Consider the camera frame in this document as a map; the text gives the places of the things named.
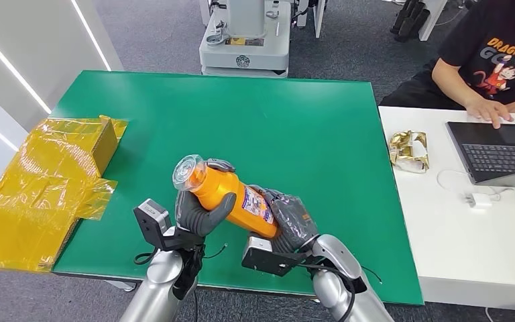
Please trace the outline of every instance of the clear bottle cap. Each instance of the clear bottle cap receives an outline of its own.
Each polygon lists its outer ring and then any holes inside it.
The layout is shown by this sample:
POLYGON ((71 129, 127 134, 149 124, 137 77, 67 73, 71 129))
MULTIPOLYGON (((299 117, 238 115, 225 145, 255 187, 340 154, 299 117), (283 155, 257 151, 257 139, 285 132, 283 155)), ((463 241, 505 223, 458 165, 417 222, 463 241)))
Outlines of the clear bottle cap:
POLYGON ((206 178, 206 162, 198 154, 185 156, 174 167, 172 184, 180 191, 198 188, 206 178))

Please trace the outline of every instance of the sticker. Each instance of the sticker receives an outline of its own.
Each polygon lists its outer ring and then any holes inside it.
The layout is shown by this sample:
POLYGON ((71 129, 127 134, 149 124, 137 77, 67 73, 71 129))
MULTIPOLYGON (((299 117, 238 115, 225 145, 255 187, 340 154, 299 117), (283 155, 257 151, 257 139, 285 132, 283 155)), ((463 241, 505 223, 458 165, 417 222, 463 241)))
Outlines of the sticker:
POLYGON ((274 223, 274 216, 272 216, 266 200, 251 188, 244 188, 241 207, 256 216, 260 216, 267 223, 274 223))
POLYGON ((226 39, 226 45, 234 45, 234 46, 264 46, 263 38, 228 38, 226 39))

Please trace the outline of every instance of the black t-shirt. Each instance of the black t-shirt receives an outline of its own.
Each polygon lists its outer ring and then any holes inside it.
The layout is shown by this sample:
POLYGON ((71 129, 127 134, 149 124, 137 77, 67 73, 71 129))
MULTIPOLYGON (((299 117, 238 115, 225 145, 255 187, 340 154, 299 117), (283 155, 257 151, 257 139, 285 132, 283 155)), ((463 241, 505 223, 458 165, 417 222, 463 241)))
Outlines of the black t-shirt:
POLYGON ((515 101, 515 0, 481 0, 439 48, 447 64, 477 93, 515 101))

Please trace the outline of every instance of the bottle label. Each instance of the bottle label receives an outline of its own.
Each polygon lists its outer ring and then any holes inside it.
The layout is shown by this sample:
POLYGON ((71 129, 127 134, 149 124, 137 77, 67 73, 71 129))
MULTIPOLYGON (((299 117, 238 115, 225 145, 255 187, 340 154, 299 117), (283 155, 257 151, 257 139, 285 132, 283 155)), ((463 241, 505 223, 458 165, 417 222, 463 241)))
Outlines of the bottle label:
POLYGON ((243 203, 241 204, 241 207, 256 216, 260 216, 267 223, 274 223, 274 216, 272 215, 266 200, 252 188, 244 188, 243 203))

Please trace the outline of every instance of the white desk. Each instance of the white desk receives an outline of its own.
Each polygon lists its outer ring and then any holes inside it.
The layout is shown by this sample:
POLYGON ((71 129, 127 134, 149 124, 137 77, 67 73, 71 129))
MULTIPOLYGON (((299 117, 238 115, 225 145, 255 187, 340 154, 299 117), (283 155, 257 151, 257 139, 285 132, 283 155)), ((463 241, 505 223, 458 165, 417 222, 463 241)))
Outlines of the white desk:
MULTIPOLYGON (((380 116, 387 138, 407 129, 427 133, 430 170, 394 169, 424 299, 515 309, 515 190, 481 212, 436 180, 443 169, 465 172, 445 123, 467 121, 466 112, 380 107, 380 116)), ((454 172, 442 172, 441 183, 474 189, 454 172)))

